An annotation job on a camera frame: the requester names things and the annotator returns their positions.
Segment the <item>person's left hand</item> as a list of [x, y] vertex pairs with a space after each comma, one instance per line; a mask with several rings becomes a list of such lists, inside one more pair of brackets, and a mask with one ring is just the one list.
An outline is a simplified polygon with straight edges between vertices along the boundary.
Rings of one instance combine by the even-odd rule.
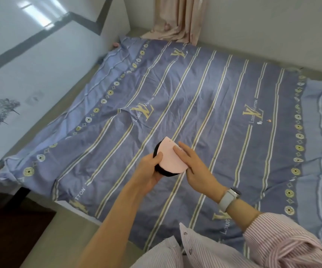
[[138, 164], [130, 182], [133, 188], [142, 196], [146, 196], [154, 186], [163, 178], [163, 175], [155, 171], [155, 166], [149, 164], [149, 154], [143, 157]]

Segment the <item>person's right hand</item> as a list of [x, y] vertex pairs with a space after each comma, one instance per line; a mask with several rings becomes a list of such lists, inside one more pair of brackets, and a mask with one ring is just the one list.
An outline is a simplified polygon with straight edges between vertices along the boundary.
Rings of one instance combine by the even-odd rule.
[[[188, 147], [181, 141], [178, 143], [178, 146], [182, 147], [184, 150]], [[217, 181], [215, 176], [212, 175], [208, 167], [203, 163], [195, 151], [192, 155], [190, 166], [194, 173], [192, 174], [190, 170], [186, 172], [189, 185], [195, 191], [218, 203], [227, 187]]]

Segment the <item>pink and black lint brush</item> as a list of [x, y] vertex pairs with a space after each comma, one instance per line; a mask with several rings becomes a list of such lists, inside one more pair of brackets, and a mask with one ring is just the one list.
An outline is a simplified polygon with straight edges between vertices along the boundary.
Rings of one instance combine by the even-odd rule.
[[179, 175], [188, 169], [188, 165], [173, 150], [174, 146], [182, 150], [172, 139], [166, 136], [154, 148], [153, 157], [156, 157], [160, 152], [163, 154], [161, 162], [154, 167], [155, 171], [166, 177]]

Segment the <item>person's right forearm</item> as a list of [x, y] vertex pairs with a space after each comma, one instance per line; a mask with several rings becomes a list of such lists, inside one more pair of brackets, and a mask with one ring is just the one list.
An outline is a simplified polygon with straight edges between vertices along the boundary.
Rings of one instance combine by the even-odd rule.
[[262, 212], [244, 202], [241, 198], [236, 199], [234, 202], [232, 202], [226, 210], [226, 213], [236, 223], [236, 225], [241, 229], [242, 232], [245, 232], [254, 222], [254, 220], [262, 214]]

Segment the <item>person's left forearm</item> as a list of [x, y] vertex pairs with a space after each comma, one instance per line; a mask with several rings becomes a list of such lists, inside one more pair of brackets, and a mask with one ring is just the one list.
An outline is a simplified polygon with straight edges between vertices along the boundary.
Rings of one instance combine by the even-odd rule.
[[83, 250], [76, 268], [119, 268], [138, 208], [155, 183], [128, 182]]

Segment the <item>blue striped duvet cover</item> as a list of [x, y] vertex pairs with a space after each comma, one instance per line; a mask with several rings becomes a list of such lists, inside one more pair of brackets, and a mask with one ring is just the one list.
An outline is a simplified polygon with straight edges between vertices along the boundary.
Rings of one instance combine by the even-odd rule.
[[297, 186], [310, 83], [271, 63], [126, 37], [71, 107], [5, 159], [0, 182], [102, 222], [141, 158], [170, 138], [194, 149], [257, 210], [284, 214], [317, 235], [315, 209], [302, 203], [306, 186]]

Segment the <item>white wrist watch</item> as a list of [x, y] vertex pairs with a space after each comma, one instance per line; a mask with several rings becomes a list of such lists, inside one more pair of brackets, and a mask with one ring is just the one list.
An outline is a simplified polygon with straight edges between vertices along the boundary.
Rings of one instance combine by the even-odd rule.
[[241, 197], [242, 193], [237, 188], [230, 188], [218, 203], [219, 212], [226, 213], [229, 205]]

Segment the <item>pink curtain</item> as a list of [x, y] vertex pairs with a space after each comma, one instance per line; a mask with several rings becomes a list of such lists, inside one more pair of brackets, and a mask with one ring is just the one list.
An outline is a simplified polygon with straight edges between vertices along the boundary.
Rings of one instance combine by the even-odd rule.
[[196, 46], [208, 0], [155, 0], [153, 28], [141, 38]]

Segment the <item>light blue striped bed sheet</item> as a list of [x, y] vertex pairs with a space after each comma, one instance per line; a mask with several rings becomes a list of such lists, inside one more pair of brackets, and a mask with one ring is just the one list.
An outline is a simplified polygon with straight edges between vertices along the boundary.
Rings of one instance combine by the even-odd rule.
[[322, 242], [322, 81], [306, 79], [300, 109], [305, 143], [296, 179], [295, 215]]

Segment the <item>dark wooden furniture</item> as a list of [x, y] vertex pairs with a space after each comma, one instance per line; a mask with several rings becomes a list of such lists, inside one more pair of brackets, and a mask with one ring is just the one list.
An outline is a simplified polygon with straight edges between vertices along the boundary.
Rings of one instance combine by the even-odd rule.
[[20, 268], [56, 215], [29, 199], [29, 193], [26, 188], [0, 193], [0, 268]]

